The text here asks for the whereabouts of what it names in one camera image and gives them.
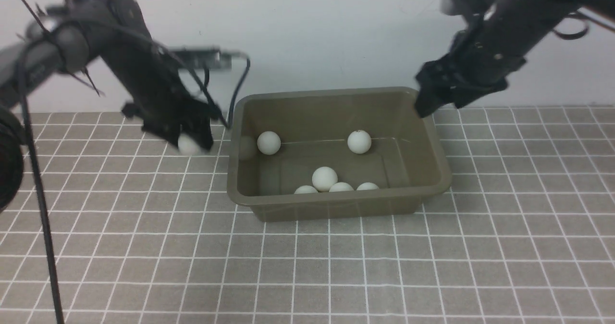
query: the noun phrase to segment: black cable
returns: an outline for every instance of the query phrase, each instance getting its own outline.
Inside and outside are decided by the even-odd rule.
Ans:
[[[26,8],[28,9],[28,11],[32,14],[32,16],[35,18],[35,20],[37,21],[37,23],[39,24],[40,28],[42,28],[42,30],[45,30],[45,27],[42,24],[42,21],[40,21],[37,13],[35,13],[35,11],[32,9],[32,7],[30,7],[30,5],[28,4],[28,2],[26,2],[26,0],[21,0],[22,4],[24,4],[24,6],[26,6]]]
[[[60,287],[58,283],[58,272],[55,265],[55,253],[53,252],[53,241],[51,236],[51,226],[49,223],[49,212],[47,201],[45,199],[45,191],[40,175],[40,165],[37,157],[37,147],[35,146],[34,133],[32,131],[32,121],[30,119],[30,111],[28,107],[28,90],[26,87],[26,59],[28,52],[34,46],[47,41],[40,38],[32,43],[29,43],[19,55],[18,61],[15,64],[15,72],[17,75],[17,92],[22,106],[22,115],[24,116],[24,128],[26,134],[26,146],[28,147],[30,161],[32,164],[32,173],[37,189],[37,199],[40,211],[40,222],[42,223],[43,238],[45,241],[45,250],[47,253],[47,264],[49,269],[49,281],[51,286],[51,294],[53,297],[53,307],[55,309],[55,320],[57,324],[64,324],[64,315],[62,312],[62,300],[60,298]]]
[[[235,86],[235,91],[233,91],[233,96],[231,97],[231,105],[229,106],[229,113],[228,113],[228,118],[227,118],[227,121],[230,127],[233,127],[233,115],[235,114],[235,101],[237,100],[237,96],[239,94],[239,90],[241,89],[241,86],[244,84],[246,77],[248,77],[248,72],[250,72],[250,66],[251,66],[250,57],[248,57],[248,55],[238,53],[236,56],[243,57],[244,59],[246,59],[246,69],[244,69],[244,73],[241,74],[241,78],[239,78],[239,81],[237,82],[237,86]]]

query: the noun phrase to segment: plastic bin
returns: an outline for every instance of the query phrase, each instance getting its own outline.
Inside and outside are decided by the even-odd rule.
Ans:
[[[432,118],[422,120],[413,109],[416,97],[416,90],[386,87],[243,98],[231,136],[230,199],[265,222],[415,212],[452,180]],[[346,141],[358,129],[372,137],[363,155],[352,153]],[[275,155],[254,152],[264,131],[276,132],[283,142]],[[312,184],[321,166],[333,168],[353,188],[373,182],[380,189],[294,194]]]

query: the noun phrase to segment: table surface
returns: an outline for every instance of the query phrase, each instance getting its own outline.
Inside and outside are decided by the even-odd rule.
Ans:
[[[68,323],[613,324],[615,108],[443,109],[450,192],[260,223],[229,133],[182,157],[118,113],[35,114]],[[0,322],[53,323],[33,181],[0,214]]]

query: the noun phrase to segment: robotic arm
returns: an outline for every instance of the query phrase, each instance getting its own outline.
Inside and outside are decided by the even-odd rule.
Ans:
[[[421,86],[415,109],[426,117],[442,105],[458,109],[508,88],[506,76],[525,64],[524,56],[566,17],[586,20],[586,7],[615,18],[615,0],[443,0],[449,15],[462,15],[468,27],[459,31],[450,51],[427,62],[417,74]],[[578,35],[562,35],[577,39]]]
[[[141,118],[143,131],[175,147],[180,136],[186,136],[205,150],[213,145],[210,121],[220,120],[229,127],[233,118],[230,109],[227,122],[207,92],[209,69],[229,68],[232,57],[246,59],[248,66],[233,105],[250,65],[239,52],[168,50],[152,40],[135,0],[65,0],[63,5],[39,11],[25,41],[0,50],[0,212],[21,184],[20,144],[31,139],[28,127],[10,109],[18,103],[27,108],[26,96],[53,74],[74,75],[98,57],[134,100],[123,108],[127,118]],[[207,102],[187,91],[180,69],[189,70]],[[204,83],[194,69],[205,69]]]
[[[505,90],[506,76],[521,68],[525,55],[564,18],[580,16],[574,14],[580,7],[615,18],[615,0],[445,1],[446,12],[462,15],[468,27],[455,35],[448,54],[425,63],[417,74],[421,89],[415,109],[422,117],[448,103],[459,109]],[[27,111],[27,94],[57,72],[75,74],[101,57],[134,99],[123,109],[125,116],[140,117],[143,131],[176,147],[184,134],[209,150],[210,121],[222,120],[226,126],[232,121],[229,114],[226,122],[207,93],[207,68],[224,66],[237,54],[167,50],[152,40],[134,0],[64,0],[38,14],[40,20],[28,27],[25,42],[0,50],[0,211],[20,186],[20,144],[31,140],[28,123],[24,129],[9,109],[21,103]],[[179,68],[189,70],[207,102],[187,92]],[[204,83],[195,68],[205,68]]]

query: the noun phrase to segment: cable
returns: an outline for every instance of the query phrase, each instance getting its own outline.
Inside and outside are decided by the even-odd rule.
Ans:
[[[230,127],[233,126],[233,115],[235,113],[235,101],[237,100],[237,96],[239,94],[239,90],[241,89],[241,86],[244,84],[244,81],[246,80],[246,77],[248,76],[248,72],[250,72],[250,66],[251,66],[250,57],[248,57],[248,55],[242,52],[238,52],[235,54],[235,57],[242,57],[246,60],[246,69],[244,69],[244,73],[241,74],[241,77],[239,78],[239,81],[237,82],[237,86],[235,86],[235,91],[233,91],[233,96],[231,97],[231,105],[229,106],[229,113],[228,113],[228,118],[227,118],[227,121]]]
[[[42,224],[43,238],[45,241],[45,250],[47,254],[47,263],[49,269],[49,281],[51,286],[51,294],[53,297],[53,306],[55,309],[55,319],[57,324],[64,324],[64,315],[62,312],[62,300],[60,298],[60,288],[58,283],[58,273],[55,265],[55,253],[53,252],[53,241],[51,236],[51,226],[49,223],[49,212],[47,201],[45,199],[45,191],[40,176],[40,165],[37,157],[37,147],[35,146],[34,133],[32,131],[32,121],[30,119],[30,111],[28,107],[28,90],[26,87],[26,59],[28,52],[34,46],[46,41],[40,38],[32,43],[29,43],[19,55],[19,59],[15,64],[15,72],[17,74],[17,92],[22,106],[22,114],[24,116],[24,128],[26,134],[26,146],[30,153],[30,161],[32,164],[32,173],[37,189],[37,199],[40,210],[40,222]]]

